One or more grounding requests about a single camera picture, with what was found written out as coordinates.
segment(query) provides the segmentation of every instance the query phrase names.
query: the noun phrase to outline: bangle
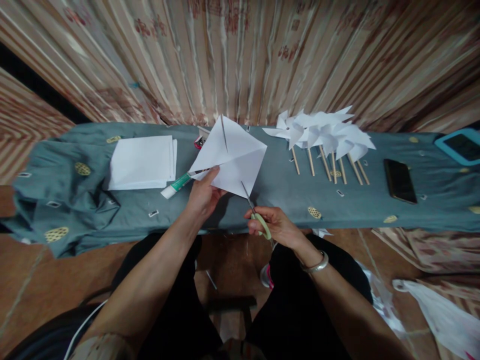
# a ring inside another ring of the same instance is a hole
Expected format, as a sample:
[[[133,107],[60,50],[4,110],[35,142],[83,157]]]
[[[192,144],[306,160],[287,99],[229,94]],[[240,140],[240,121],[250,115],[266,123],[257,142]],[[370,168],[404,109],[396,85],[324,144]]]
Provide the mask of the bangle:
[[[306,267],[306,266],[303,266],[302,264],[300,264],[301,266],[301,269],[306,272],[306,273],[316,273],[317,271],[320,271],[322,269],[325,269],[327,267],[327,265],[329,264],[329,256],[323,252],[323,251],[320,251],[321,254],[323,255],[323,260],[318,263],[317,265],[315,266],[312,266],[312,267]]]

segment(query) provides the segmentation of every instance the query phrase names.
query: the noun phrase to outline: glue stick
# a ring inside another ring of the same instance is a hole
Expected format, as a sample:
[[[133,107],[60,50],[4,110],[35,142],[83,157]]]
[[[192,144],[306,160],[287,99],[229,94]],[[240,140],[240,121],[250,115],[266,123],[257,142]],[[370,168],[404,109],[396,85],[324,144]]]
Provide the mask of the glue stick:
[[[178,193],[181,188],[187,185],[190,182],[190,180],[192,180],[191,176],[193,175],[195,175],[195,171],[193,171],[192,173],[186,172],[185,174],[180,176],[177,180],[175,180],[173,184],[164,188],[161,191],[161,194],[165,197],[165,199],[167,200],[170,199],[173,195]]]

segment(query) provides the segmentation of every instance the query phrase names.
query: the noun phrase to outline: tablet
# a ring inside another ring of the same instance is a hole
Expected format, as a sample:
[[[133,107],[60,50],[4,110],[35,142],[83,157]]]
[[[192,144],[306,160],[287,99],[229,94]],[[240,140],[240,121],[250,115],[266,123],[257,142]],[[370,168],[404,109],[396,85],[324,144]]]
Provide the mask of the tablet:
[[[480,164],[480,133],[472,128],[442,136],[434,144],[461,165]]]

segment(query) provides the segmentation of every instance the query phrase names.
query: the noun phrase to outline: black smartphone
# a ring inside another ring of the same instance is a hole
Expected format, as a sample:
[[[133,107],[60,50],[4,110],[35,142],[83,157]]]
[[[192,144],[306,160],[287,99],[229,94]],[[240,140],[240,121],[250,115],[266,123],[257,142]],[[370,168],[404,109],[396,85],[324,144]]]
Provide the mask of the black smartphone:
[[[385,165],[386,181],[392,198],[405,201],[410,204],[417,203],[414,184],[410,178],[409,167],[395,160],[383,160]]]

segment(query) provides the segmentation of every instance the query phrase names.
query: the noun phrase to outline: woman's left hand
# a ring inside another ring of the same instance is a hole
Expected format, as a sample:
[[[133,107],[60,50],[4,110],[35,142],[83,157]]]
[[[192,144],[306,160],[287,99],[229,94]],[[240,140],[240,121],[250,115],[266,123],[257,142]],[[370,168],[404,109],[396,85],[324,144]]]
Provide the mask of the woman's left hand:
[[[214,166],[202,180],[195,181],[186,205],[186,210],[192,212],[195,216],[202,217],[204,220],[212,215],[220,198],[227,193],[226,190],[212,186],[212,181],[219,171],[220,167]]]

